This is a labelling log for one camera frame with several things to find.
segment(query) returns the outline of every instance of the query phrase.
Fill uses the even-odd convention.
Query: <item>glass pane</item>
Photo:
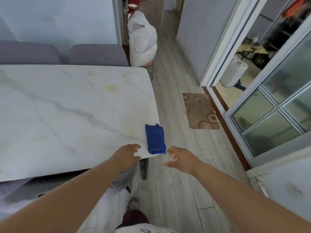
[[[232,118],[239,126],[240,133],[242,133],[272,109],[273,105],[257,90],[236,110]]]
[[[305,129],[311,130],[311,87],[287,103],[284,108]]]
[[[262,85],[278,103],[311,79],[311,34]]]
[[[297,136],[299,133],[278,111],[275,111],[247,132],[243,139],[252,155],[256,157]]]

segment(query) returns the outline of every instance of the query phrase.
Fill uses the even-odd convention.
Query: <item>marble table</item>
[[[145,124],[159,123],[146,69],[0,66],[0,181],[92,168],[122,145],[151,157]]]

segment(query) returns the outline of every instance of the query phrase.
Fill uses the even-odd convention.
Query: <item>sliding door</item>
[[[302,30],[225,114],[252,167],[311,143],[311,33]]]

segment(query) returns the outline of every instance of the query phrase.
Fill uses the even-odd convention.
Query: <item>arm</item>
[[[311,232],[311,223],[240,183],[190,151],[170,147],[165,166],[193,175],[240,232]]]
[[[88,217],[114,178],[141,159],[126,145],[100,165],[67,181],[0,223],[0,232],[72,232]]]

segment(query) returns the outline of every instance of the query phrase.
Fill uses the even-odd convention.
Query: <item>microfiber cloth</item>
[[[146,135],[150,154],[166,154],[163,127],[159,124],[154,126],[146,124]]]

